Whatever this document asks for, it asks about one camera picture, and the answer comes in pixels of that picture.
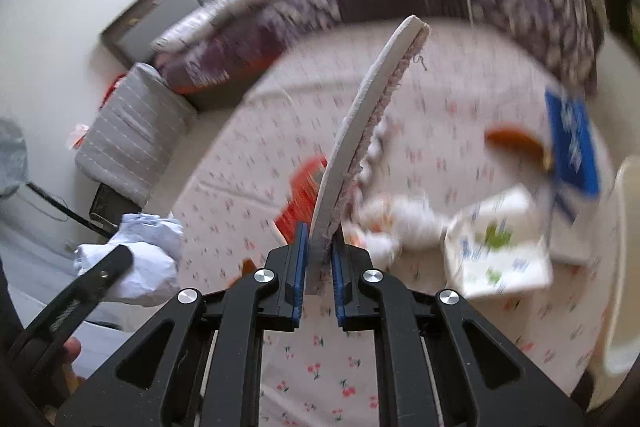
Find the person's hand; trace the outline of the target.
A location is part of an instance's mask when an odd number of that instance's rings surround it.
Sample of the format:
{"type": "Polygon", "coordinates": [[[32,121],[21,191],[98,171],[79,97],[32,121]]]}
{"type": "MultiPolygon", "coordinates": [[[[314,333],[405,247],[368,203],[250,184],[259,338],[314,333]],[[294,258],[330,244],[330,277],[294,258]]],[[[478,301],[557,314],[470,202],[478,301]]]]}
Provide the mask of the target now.
{"type": "Polygon", "coordinates": [[[81,342],[74,336],[66,340],[61,351],[58,366],[52,375],[53,404],[46,407],[46,418],[51,424],[55,421],[56,413],[61,404],[73,395],[86,381],[74,369],[74,363],[81,354],[81,342]]]}

